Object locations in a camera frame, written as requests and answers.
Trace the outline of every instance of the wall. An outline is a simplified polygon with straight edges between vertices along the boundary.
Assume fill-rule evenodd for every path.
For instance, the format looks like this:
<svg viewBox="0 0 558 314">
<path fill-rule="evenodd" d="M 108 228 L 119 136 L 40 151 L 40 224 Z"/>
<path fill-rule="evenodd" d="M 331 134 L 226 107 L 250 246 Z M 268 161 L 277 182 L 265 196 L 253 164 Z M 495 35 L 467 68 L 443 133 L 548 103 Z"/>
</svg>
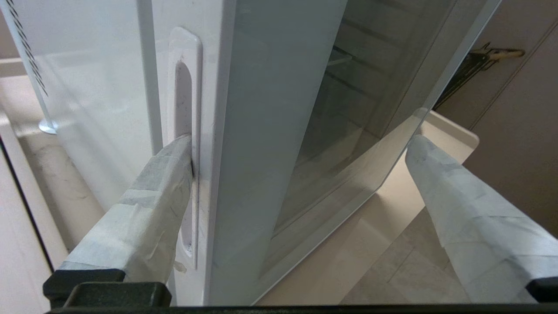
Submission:
<svg viewBox="0 0 558 314">
<path fill-rule="evenodd" d="M 464 163 L 558 235 L 558 2 L 504 1 L 476 46 L 526 50 L 496 64 L 449 99 L 440 113 L 472 129 L 479 147 Z"/>
<path fill-rule="evenodd" d="M 4 15 L 0 14 L 0 59 L 19 58 L 16 45 L 13 43 L 12 35 L 9 34 L 8 25 Z"/>
</svg>

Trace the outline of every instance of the white tape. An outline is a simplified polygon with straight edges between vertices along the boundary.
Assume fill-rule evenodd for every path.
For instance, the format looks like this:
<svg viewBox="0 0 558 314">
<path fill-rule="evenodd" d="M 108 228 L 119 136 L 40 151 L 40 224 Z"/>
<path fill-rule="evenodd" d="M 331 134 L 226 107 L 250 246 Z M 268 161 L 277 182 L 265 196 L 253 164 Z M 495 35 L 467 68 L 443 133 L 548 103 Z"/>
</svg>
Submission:
<svg viewBox="0 0 558 314">
<path fill-rule="evenodd" d="M 405 162 L 473 302 L 535 302 L 533 279 L 558 276 L 558 240 L 427 138 Z"/>
<path fill-rule="evenodd" d="M 190 154 L 191 136 L 184 135 L 152 157 L 60 269 L 116 268 L 125 281 L 166 282 L 190 198 Z"/>
</svg>

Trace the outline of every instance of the door handle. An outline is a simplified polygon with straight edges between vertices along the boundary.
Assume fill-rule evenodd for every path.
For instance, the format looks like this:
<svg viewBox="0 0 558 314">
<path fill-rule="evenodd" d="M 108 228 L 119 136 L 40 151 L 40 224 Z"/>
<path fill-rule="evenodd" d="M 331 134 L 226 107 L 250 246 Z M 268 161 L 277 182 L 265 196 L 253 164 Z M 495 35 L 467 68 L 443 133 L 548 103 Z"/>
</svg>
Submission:
<svg viewBox="0 0 558 314">
<path fill-rule="evenodd" d="M 167 74 L 167 142 L 183 134 L 191 134 L 194 180 L 179 240 L 186 260 L 194 269 L 197 266 L 198 250 L 201 62 L 201 40 L 182 27 L 173 28 L 169 37 Z"/>
</svg>

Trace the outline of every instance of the floor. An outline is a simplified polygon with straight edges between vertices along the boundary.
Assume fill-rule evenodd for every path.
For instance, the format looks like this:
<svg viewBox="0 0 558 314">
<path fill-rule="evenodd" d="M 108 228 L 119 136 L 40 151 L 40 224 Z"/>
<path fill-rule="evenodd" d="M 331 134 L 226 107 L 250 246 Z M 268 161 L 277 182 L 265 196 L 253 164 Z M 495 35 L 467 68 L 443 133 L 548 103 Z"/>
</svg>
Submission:
<svg viewBox="0 0 558 314">
<path fill-rule="evenodd" d="M 424 208 L 341 304 L 470 303 Z"/>
<path fill-rule="evenodd" d="M 30 89 L 26 75 L 0 77 L 0 109 L 12 122 L 64 244 L 72 250 L 104 210 L 56 136 L 39 130 L 44 116 Z"/>
<path fill-rule="evenodd" d="M 8 155 L 9 152 L 13 153 L 14 144 L 18 144 L 2 112 L 0 138 L 0 312 L 44 313 L 50 307 L 48 300 L 42 296 L 41 287 L 50 276 L 51 270 L 36 237 L 32 220 L 27 214 L 27 205 L 37 205 L 37 202 L 33 197 L 28 202 L 27 199 L 24 201 L 21 190 L 18 189 L 17 183 L 20 186 L 29 183 L 29 180 L 25 181 L 24 174 L 18 172 L 21 170 L 18 166 L 21 166 L 24 161 L 22 159 L 25 158 L 15 157 L 17 153 Z M 27 174 L 32 179 L 30 170 Z M 63 253 L 61 240 L 59 244 Z"/>
<path fill-rule="evenodd" d="M 72 249 L 104 211 L 58 143 L 56 136 L 38 130 L 37 123 L 42 118 L 42 114 L 37 100 L 33 95 L 17 93 L 18 90 L 28 90 L 28 84 L 27 77 L 0 78 L 0 106 L 4 107 L 6 114 L 12 120 L 15 132 L 47 204 L 52 210 L 62 238 L 66 246 Z M 399 171 L 402 173 L 406 171 L 404 167 L 398 169 L 394 169 L 391 176 L 398 175 Z M 397 188 L 401 189 L 401 184 L 398 181 Z M 384 186 L 385 190 L 394 190 L 389 187 L 388 182 Z M 363 208 L 355 213 L 320 248 L 293 270 L 281 282 L 282 286 L 280 284 L 272 290 L 266 296 L 267 302 L 262 304 L 469 302 L 448 257 L 439 245 L 428 212 L 420 210 L 424 204 L 420 205 L 418 191 L 410 191 L 406 195 L 405 199 L 396 199 L 387 192 L 378 192 L 368 204 L 376 209 L 379 207 L 374 204 L 382 204 L 382 210 L 385 212 L 371 212 Z M 412 205 L 417 209 L 412 213 L 408 210 L 398 213 L 400 208 L 408 207 L 405 205 L 410 204 L 409 199 L 414 200 Z M 391 229 L 386 229 L 387 233 L 382 234 L 381 224 L 374 227 L 375 230 L 371 229 L 371 222 L 375 221 L 377 225 L 379 217 L 387 219 L 392 224 Z M 383 240 L 372 243 L 367 241 L 370 239 L 368 236 L 362 238 L 363 234 L 369 235 L 370 232 L 375 235 L 380 232 Z M 360 246 L 348 244 L 353 240 Z M 363 259 L 363 254 L 368 254 L 368 257 Z M 324 256 L 328 256 L 330 262 L 335 264 L 334 267 L 324 264 L 324 260 L 327 259 Z M 321 262 L 318 267 L 313 263 L 315 260 Z M 363 260 L 369 260 L 370 263 L 363 263 Z M 345 269 L 352 269 L 352 273 L 349 275 L 343 273 L 342 267 L 339 268 L 340 263 L 344 263 Z M 306 277 L 310 273 L 308 269 L 314 270 L 310 274 L 314 277 Z M 336 287 L 335 280 L 344 280 L 337 286 L 346 287 Z M 311 282 L 314 287 L 322 283 L 320 289 L 309 289 L 319 294 L 318 297 L 313 297 L 310 293 L 299 301 L 293 301 L 292 297 L 284 293 L 285 290 L 298 290 L 293 289 L 294 285 L 299 286 L 299 289 L 306 289 L 308 282 Z M 336 289 L 336 293 L 341 294 L 332 297 L 332 294 L 327 293 L 328 289 Z"/>
</svg>

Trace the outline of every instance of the beige floor tile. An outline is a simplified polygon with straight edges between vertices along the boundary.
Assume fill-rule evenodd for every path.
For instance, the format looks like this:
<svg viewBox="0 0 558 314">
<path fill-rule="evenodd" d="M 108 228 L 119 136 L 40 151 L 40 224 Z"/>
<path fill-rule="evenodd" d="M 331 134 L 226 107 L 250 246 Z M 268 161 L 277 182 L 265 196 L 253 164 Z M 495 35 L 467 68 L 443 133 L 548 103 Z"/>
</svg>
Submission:
<svg viewBox="0 0 558 314">
<path fill-rule="evenodd" d="M 383 280 L 383 275 L 371 269 L 347 293 L 340 304 L 402 304 L 408 300 L 393 286 Z"/>
<path fill-rule="evenodd" d="M 448 255 L 440 245 L 432 218 L 426 208 L 418 213 L 401 236 L 434 265 L 441 269 L 446 267 L 449 261 Z"/>
<path fill-rule="evenodd" d="M 371 269 L 375 270 L 384 282 L 388 282 L 412 250 L 413 246 L 407 239 L 399 236 L 380 256 Z"/>
<path fill-rule="evenodd" d="M 413 303 L 468 303 L 459 281 L 413 250 L 389 284 Z"/>
<path fill-rule="evenodd" d="M 56 136 L 37 130 L 21 137 L 20 144 L 62 240 L 72 250 L 104 210 Z"/>
<path fill-rule="evenodd" d="M 378 192 L 257 304 L 339 304 L 423 207 L 400 159 Z"/>
<path fill-rule="evenodd" d="M 453 265 L 451 264 L 450 261 L 446 264 L 446 267 L 444 267 L 444 272 L 448 274 L 448 276 L 452 277 L 453 279 L 459 280 L 457 278 L 457 274 L 455 273 L 455 270 L 453 269 Z"/>
</svg>

